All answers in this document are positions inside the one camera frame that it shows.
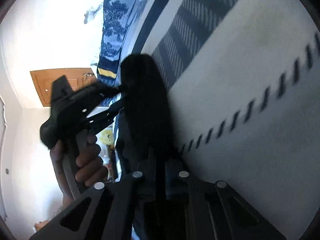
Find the left hand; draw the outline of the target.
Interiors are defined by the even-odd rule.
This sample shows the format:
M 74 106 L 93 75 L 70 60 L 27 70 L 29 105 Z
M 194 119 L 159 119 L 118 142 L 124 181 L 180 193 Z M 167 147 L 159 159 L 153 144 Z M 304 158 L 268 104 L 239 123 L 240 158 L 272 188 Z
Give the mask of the left hand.
M 76 158 L 76 165 L 79 170 L 75 175 L 75 180 L 84 183 L 86 187 L 91 187 L 96 182 L 105 179 L 108 176 L 108 169 L 103 165 L 103 160 L 99 157 L 101 148 L 97 142 L 97 137 L 93 134 L 87 136 L 87 145 L 80 151 Z M 63 146 L 62 142 L 58 141 L 50 150 L 50 158 L 52 160 L 53 169 L 63 194 L 62 204 L 67 207 L 74 201 L 71 190 L 68 186 L 65 173 L 62 166 Z

